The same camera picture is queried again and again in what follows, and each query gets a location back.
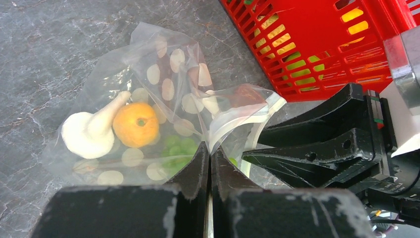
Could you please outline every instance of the clear plastic bag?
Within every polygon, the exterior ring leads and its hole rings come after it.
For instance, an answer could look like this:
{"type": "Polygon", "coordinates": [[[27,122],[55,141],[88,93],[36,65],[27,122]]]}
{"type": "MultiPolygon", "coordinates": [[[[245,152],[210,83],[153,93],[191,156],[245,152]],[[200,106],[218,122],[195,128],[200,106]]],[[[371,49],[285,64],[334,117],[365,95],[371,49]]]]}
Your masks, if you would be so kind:
{"type": "Polygon", "coordinates": [[[197,42],[140,23],[129,46],[100,57],[41,162],[71,184],[163,183],[201,141],[238,162],[284,104],[250,84],[214,91],[197,42]]]}

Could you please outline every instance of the garlic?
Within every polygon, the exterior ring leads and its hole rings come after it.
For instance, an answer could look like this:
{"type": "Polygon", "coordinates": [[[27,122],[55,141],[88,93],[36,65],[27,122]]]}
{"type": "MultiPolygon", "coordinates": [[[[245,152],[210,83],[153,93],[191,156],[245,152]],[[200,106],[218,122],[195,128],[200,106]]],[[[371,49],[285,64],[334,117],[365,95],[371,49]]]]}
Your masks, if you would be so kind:
{"type": "Polygon", "coordinates": [[[130,92],[123,91],[95,114],[80,112],[69,116],[61,128],[68,150],[85,159],[99,158],[111,151],[115,139],[112,120],[130,96],[130,92]]]}

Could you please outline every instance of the marble surface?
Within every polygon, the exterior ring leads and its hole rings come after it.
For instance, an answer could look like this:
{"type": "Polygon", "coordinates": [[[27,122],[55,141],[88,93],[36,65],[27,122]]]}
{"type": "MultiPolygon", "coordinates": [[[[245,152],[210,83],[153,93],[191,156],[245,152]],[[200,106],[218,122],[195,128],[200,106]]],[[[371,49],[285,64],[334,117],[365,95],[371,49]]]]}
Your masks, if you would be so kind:
{"type": "MultiPolygon", "coordinates": [[[[217,0],[2,1],[0,238],[29,237],[49,198],[69,185],[43,168],[41,152],[98,57],[128,45],[140,21],[197,40],[216,89],[271,88],[217,0]]],[[[271,123],[317,104],[288,104],[271,123]]]]}

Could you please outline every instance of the red plastic basket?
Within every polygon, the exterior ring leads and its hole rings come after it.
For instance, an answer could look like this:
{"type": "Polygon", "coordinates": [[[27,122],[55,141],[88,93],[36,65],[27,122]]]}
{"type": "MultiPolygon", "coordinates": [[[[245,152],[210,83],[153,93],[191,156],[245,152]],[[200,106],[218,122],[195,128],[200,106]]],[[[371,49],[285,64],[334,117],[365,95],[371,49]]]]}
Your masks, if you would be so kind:
{"type": "Polygon", "coordinates": [[[417,25],[420,24],[420,0],[407,0],[407,5],[410,8],[411,14],[417,25]]]}
{"type": "Polygon", "coordinates": [[[392,80],[383,40],[416,26],[405,0],[220,1],[289,102],[328,99],[349,82],[382,91],[392,80]]]}

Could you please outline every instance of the orange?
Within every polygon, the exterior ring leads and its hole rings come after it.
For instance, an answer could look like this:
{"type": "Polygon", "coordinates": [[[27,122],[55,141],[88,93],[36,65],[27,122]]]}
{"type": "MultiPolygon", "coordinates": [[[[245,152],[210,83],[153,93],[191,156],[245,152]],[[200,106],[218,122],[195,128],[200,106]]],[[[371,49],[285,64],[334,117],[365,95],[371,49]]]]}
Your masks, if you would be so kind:
{"type": "Polygon", "coordinates": [[[159,134],[158,118],[146,103],[132,103],[120,108],[112,127],[121,142],[132,148],[148,145],[159,134]]]}

